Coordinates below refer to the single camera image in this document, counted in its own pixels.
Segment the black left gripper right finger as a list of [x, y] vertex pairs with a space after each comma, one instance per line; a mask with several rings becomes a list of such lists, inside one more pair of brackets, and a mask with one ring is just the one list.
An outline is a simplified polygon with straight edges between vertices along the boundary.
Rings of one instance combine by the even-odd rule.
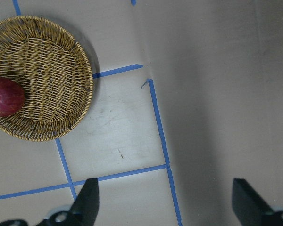
[[243, 178], [233, 180], [232, 209], [242, 226], [283, 226], [283, 210], [273, 210]]

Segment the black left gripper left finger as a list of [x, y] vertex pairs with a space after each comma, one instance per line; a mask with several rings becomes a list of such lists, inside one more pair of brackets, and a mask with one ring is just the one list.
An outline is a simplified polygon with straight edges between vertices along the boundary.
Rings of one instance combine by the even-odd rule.
[[61, 210], [43, 219], [39, 226], [92, 226], [99, 212], [99, 183], [96, 178], [85, 181], [69, 210]]

